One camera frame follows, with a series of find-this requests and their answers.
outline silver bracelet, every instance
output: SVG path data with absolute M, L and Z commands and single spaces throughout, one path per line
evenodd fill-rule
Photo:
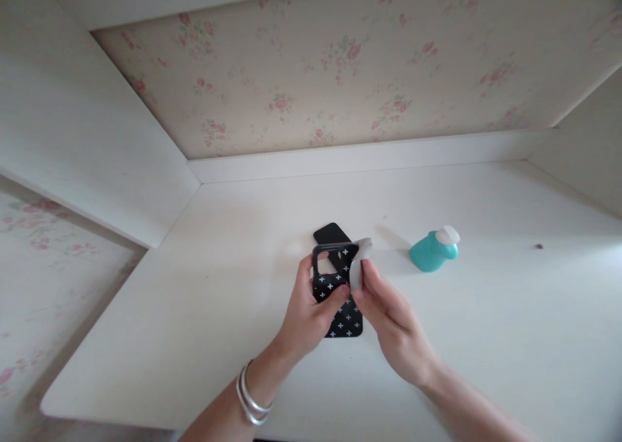
M 268 413 L 272 409 L 272 404 L 270 404 L 270 406 L 267 409 L 262 408 L 257 403 L 255 403 L 255 401 L 253 401 L 253 399 L 249 395 L 248 389 L 246 388 L 246 369 L 248 368 L 248 364 L 246 364 L 242 368 L 241 372 L 238 374 L 238 378 L 235 382 L 235 389 L 238 392 L 238 398 L 240 399 L 240 404 L 242 405 L 244 409 L 244 413 L 246 413 L 247 419 L 251 422 L 251 424 L 255 426 L 260 426 L 263 423 L 265 423 L 266 420 L 268 419 Z M 255 415 L 253 415 L 253 412 L 248 407 L 247 401 L 258 412 L 263 413 L 260 418 L 256 418 Z
M 250 366 L 250 364 L 253 362 L 253 360 L 250 360 L 248 362 L 248 364 L 246 366 L 244 366 L 242 368 L 242 393 L 244 394 L 244 397 L 246 398 L 246 401 L 248 401 L 248 403 L 251 405 L 251 407 L 259 413 L 270 413 L 270 410 L 272 409 L 272 403 L 270 403 L 270 406 L 267 408 L 264 408 L 263 406 L 259 406 L 257 403 L 255 403 L 255 401 L 251 398 L 251 394 L 248 393 L 248 387 L 246 387 L 246 370 L 248 369 L 248 366 Z

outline bottle cap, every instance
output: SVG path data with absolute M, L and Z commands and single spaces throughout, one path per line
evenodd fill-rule
M 454 229 L 454 227 L 445 225 L 443 228 L 436 232 L 436 239 L 439 243 L 446 246 L 457 244 L 460 241 L 460 235 Z

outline hand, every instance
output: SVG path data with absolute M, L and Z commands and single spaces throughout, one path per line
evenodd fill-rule
M 312 293 L 311 267 L 311 255 L 300 261 L 283 325 L 273 341 L 294 364 L 319 345 L 333 317 L 350 295 L 350 288 L 341 285 L 318 304 Z
M 440 360 L 406 298 L 380 276 L 372 261 L 363 262 L 363 288 L 352 291 L 354 302 L 378 334 L 391 367 L 417 387 L 425 386 Z

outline teal bottle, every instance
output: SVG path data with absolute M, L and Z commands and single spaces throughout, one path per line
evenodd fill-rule
M 410 249 L 410 258 L 423 272 L 434 272 L 443 267 L 447 259 L 458 257 L 457 243 L 460 235 L 449 225 L 428 233 Z

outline table surface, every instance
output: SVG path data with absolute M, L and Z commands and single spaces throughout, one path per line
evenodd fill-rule
M 527 162 L 203 185 L 41 409 L 185 428 L 278 331 L 297 263 L 328 222 L 373 238 L 439 354 L 542 439 L 620 434 L 622 222 Z M 421 273 L 408 248 L 444 224 L 460 255 Z M 367 322 L 294 369 L 259 435 L 450 440 Z

